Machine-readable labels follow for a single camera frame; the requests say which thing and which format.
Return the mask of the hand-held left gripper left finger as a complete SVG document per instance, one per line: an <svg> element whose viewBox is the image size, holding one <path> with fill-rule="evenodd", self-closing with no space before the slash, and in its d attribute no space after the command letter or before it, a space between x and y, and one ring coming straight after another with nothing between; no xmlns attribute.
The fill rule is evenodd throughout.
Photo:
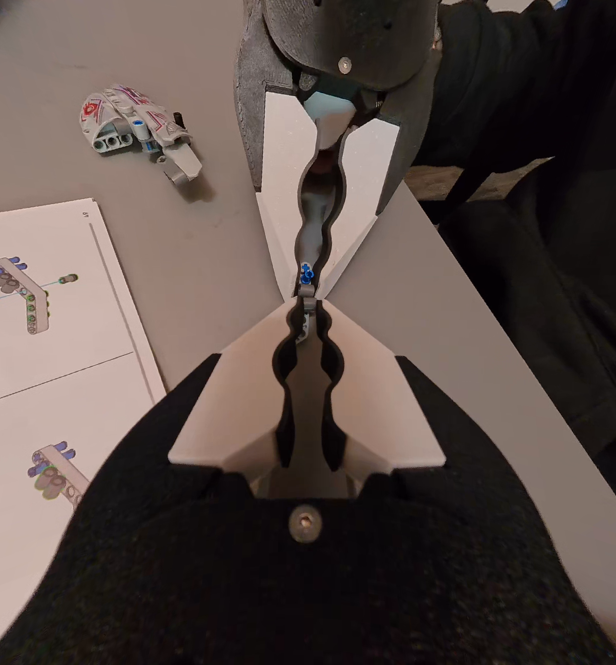
<svg viewBox="0 0 616 665"><path fill-rule="evenodd" d="M289 374L302 299L290 299L226 347L168 459L221 470L287 468L295 446Z"/></svg>

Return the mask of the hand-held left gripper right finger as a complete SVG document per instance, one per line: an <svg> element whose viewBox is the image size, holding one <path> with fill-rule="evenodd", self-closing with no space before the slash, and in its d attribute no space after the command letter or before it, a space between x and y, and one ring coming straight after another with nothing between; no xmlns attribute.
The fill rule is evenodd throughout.
<svg viewBox="0 0 616 665"><path fill-rule="evenodd" d="M327 301L317 301L320 366L329 378L322 452L332 471L440 468L446 457L394 353Z"/></svg>

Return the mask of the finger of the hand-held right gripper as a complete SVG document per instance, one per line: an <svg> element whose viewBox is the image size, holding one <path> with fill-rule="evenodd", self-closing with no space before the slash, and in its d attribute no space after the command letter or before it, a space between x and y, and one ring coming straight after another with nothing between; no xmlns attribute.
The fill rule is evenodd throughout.
<svg viewBox="0 0 616 665"><path fill-rule="evenodd" d="M281 296L295 292L296 239L303 227L300 190L316 154L316 124L299 100L265 94L261 189L257 205Z"/></svg>
<svg viewBox="0 0 616 665"><path fill-rule="evenodd" d="M330 252L320 270L318 300L331 292L378 218L399 131L399 126L389 122L367 122L349 131L342 143L339 165L345 197L329 227Z"/></svg>

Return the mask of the small grey toy brick beam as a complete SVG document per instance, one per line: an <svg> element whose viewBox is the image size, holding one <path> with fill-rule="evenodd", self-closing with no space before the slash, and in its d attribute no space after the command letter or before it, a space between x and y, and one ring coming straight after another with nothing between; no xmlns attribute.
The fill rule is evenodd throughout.
<svg viewBox="0 0 616 665"><path fill-rule="evenodd" d="M311 329L314 327L311 324L316 312L317 299L313 296L306 296L302 298L303 304L303 324L300 333L296 337L296 345L298 346L310 337Z"/></svg>

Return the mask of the person's right forearm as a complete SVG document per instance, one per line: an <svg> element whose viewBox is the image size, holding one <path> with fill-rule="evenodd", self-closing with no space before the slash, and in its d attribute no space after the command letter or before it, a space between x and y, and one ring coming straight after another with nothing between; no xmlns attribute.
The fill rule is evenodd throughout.
<svg viewBox="0 0 616 665"><path fill-rule="evenodd" d="M616 1L442 5L442 60L412 166L515 170L574 160L616 76Z"/></svg>

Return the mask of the grey toy brick assembly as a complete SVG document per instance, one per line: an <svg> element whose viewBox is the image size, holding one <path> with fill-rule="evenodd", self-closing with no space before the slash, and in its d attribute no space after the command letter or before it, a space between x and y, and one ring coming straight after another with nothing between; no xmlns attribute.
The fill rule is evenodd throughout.
<svg viewBox="0 0 616 665"><path fill-rule="evenodd" d="M167 111L131 87L113 85L89 95L81 105L79 124L98 154L138 144L176 187L193 182L202 171L181 113Z"/></svg>

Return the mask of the person's black clothing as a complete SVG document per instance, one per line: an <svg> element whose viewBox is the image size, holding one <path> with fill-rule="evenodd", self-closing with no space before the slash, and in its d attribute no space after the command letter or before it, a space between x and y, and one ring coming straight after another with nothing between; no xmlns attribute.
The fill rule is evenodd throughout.
<svg viewBox="0 0 616 665"><path fill-rule="evenodd" d="M504 199L429 216L616 495L616 118L435 102L415 164L537 158Z"/></svg>

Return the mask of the white instruction booklet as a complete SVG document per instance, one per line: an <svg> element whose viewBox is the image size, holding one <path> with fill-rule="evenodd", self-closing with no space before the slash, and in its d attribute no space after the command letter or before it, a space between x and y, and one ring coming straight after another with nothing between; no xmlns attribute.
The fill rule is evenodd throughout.
<svg viewBox="0 0 616 665"><path fill-rule="evenodd" d="M0 213L0 585L34 584L71 515L34 455L90 481L165 393L96 201Z"/></svg>

